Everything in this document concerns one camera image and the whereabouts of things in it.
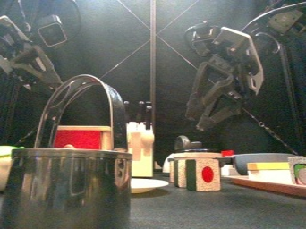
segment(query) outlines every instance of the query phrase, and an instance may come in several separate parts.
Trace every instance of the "pot handle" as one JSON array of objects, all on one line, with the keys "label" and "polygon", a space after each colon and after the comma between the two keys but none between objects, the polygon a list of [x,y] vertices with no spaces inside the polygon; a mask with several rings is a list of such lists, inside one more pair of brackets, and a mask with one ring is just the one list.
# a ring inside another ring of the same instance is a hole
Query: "pot handle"
[{"label": "pot handle", "polygon": [[51,148],[64,108],[93,85],[100,85],[108,95],[112,148],[128,151],[125,111],[120,95],[97,77],[86,74],[73,76],[50,95],[39,118],[34,148]]}]

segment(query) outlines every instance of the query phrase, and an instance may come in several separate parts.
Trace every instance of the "red circle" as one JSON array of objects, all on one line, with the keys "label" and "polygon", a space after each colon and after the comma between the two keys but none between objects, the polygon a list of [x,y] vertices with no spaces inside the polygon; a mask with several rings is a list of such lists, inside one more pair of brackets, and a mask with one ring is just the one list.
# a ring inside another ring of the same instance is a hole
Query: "red circle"
[{"label": "red circle", "polygon": [[213,171],[208,166],[201,170],[201,178],[204,182],[210,182],[213,180]]}]

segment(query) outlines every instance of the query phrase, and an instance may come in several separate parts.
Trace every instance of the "cable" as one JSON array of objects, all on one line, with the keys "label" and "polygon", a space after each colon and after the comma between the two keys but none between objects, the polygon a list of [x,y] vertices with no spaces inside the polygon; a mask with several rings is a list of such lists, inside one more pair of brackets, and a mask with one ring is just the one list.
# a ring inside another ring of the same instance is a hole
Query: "cable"
[{"label": "cable", "polygon": [[256,25],[259,22],[261,22],[265,18],[279,14],[279,13],[284,13],[287,11],[292,11],[297,8],[306,7],[306,2],[297,3],[297,4],[291,4],[288,6],[283,6],[267,13],[263,13],[261,15],[259,15],[256,18],[253,18],[247,25],[243,27],[241,32],[248,33],[249,32],[249,28]]}]

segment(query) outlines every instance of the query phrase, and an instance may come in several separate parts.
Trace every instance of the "black backdrop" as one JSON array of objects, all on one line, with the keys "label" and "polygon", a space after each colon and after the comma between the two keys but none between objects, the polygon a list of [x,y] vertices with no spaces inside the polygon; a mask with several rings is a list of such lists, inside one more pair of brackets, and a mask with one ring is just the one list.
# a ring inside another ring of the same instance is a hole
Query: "black backdrop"
[{"label": "black backdrop", "polygon": [[[81,73],[98,77],[116,89],[122,100],[130,102],[130,117],[134,117],[137,102],[152,101],[153,156],[158,164],[173,151],[177,135],[188,136],[190,141],[200,140],[204,148],[233,149],[236,153],[287,152],[247,113],[229,118],[205,132],[196,131],[194,123],[184,117],[197,65],[202,61],[184,43],[185,29],[208,21],[213,25],[240,30],[272,1],[78,0],[76,3],[81,14],[81,29],[77,11],[69,0],[51,1],[51,8],[47,7],[49,2],[30,0],[23,3],[23,8],[29,21],[34,21],[30,19],[35,3],[41,6],[37,18],[50,11],[61,17],[70,40],[55,48],[42,47],[57,73],[62,80]],[[15,24],[21,24],[15,4],[7,16]],[[150,38],[154,39],[153,50]],[[292,83],[299,116],[293,116],[296,109],[291,110],[288,87],[279,71],[276,56],[264,60],[263,90],[247,107],[247,111],[300,153],[303,144],[295,127],[303,125],[304,120],[304,56],[299,50],[299,47],[304,47],[301,44],[300,39],[289,44],[296,51],[292,53],[295,62],[291,64],[296,70]],[[14,144],[37,126],[46,99],[25,89],[19,90],[9,139],[3,143]],[[98,89],[92,89],[68,107],[62,124],[108,123],[106,110],[102,93]],[[33,138],[29,138],[23,145],[30,146],[31,141]]]}]

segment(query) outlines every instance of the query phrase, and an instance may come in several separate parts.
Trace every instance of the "gray bowl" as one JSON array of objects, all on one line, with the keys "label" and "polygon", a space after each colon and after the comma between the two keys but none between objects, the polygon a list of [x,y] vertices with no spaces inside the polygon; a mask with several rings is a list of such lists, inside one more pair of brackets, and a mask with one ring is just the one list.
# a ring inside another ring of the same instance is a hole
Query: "gray bowl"
[{"label": "gray bowl", "polygon": [[288,162],[288,157],[295,157],[295,155],[284,153],[237,154],[232,156],[232,165],[239,175],[247,175],[247,163]]}]

